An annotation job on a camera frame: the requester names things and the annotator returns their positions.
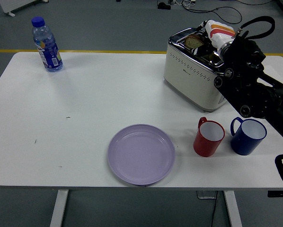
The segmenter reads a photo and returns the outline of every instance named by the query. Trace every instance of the yellow line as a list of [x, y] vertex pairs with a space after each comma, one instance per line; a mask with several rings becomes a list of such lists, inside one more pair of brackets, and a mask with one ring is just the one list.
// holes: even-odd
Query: yellow line
[[265, 53], [265, 56], [281, 56], [281, 57], [283, 57], [283, 53]]
[[[37, 50], [24, 49], [0, 49], [0, 53], [17, 53], [17, 52], [37, 52]], [[76, 52], [76, 53], [152, 53], [152, 54], [166, 54], [166, 51], [100, 51], [100, 50], [60, 50], [60, 52]], [[281, 56], [283, 53], [265, 53], [266, 56]]]

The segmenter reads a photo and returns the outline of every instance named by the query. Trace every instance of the bottle label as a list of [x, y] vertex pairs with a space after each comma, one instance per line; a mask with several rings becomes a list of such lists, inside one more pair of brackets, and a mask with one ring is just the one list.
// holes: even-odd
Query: bottle label
[[50, 48], [45, 48], [45, 43], [43, 41], [38, 41], [35, 44], [45, 68], [54, 69], [62, 64], [62, 58], [56, 44]]

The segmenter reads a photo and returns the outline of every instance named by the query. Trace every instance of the white cabinet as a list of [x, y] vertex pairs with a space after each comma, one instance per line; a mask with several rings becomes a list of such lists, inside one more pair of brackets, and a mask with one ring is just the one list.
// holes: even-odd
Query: white cabinet
[[11, 13], [12, 10], [20, 8], [31, 2], [33, 2], [33, 0], [0, 0], [0, 5], [4, 13], [14, 17], [15, 15]]

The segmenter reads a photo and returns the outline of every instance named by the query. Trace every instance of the mug handle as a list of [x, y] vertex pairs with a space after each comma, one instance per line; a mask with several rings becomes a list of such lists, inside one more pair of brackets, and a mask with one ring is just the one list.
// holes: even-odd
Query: mug handle
[[199, 122], [198, 122], [198, 128], [203, 124], [203, 123], [205, 123], [205, 122], [207, 122], [208, 120], [205, 118], [205, 117], [201, 117], [200, 119], [199, 119]]
[[231, 122], [231, 127], [230, 127], [232, 136], [235, 135], [235, 132], [234, 132], [234, 123], [235, 123], [236, 120], [239, 121], [240, 124], [243, 122], [243, 120], [242, 120], [240, 117], [236, 117], [236, 118], [234, 118], [234, 119], [232, 120], [232, 122]]

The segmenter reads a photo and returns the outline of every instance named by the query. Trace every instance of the cable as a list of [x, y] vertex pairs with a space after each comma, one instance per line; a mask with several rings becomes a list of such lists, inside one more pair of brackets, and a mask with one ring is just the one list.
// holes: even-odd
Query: cable
[[[242, 15], [241, 15], [241, 13], [240, 13], [237, 9], [235, 9], [235, 8], [233, 8], [233, 7], [229, 7], [229, 6], [218, 7], [218, 8], [216, 8], [216, 9], [212, 9], [212, 10], [191, 9], [191, 8], [186, 7], [184, 4], [182, 4], [182, 7], [183, 7], [185, 10], [187, 10], [187, 11], [189, 11], [189, 12], [191, 12], [191, 13], [215, 13], [221, 20], [223, 20], [223, 21], [226, 22], [226, 23], [232, 24], [232, 25], [239, 24], [239, 23], [242, 21]], [[226, 20], [223, 19], [218, 13], [214, 12], [215, 10], [224, 9], [224, 8], [230, 8], [230, 9], [233, 9], [233, 10], [235, 10], [236, 12], [238, 12], [238, 13], [239, 13], [239, 16], [240, 16], [239, 22], [229, 22], [229, 21], [226, 21]]]
[[214, 214], [215, 214], [215, 210], [216, 210], [217, 195], [218, 195], [218, 191], [216, 191], [216, 199], [215, 199], [214, 210], [213, 210], [213, 214], [212, 214], [211, 227], [213, 227], [213, 220], [214, 220]]
[[189, 9], [190, 6], [194, 6], [195, 3], [193, 3], [192, 0], [183, 0], [181, 1], [180, 5], [184, 5], [187, 9]]
[[249, 4], [249, 3], [244, 3], [242, 1], [238, 1], [238, 2], [240, 2], [242, 4], [245, 4], [245, 5], [248, 5], [248, 6], [260, 6], [260, 5], [268, 4], [268, 3], [272, 2], [272, 1], [274, 1], [274, 0], [271, 0], [271, 1], [268, 1], [268, 2], [265, 2], [265, 3], [260, 3], [260, 4]]

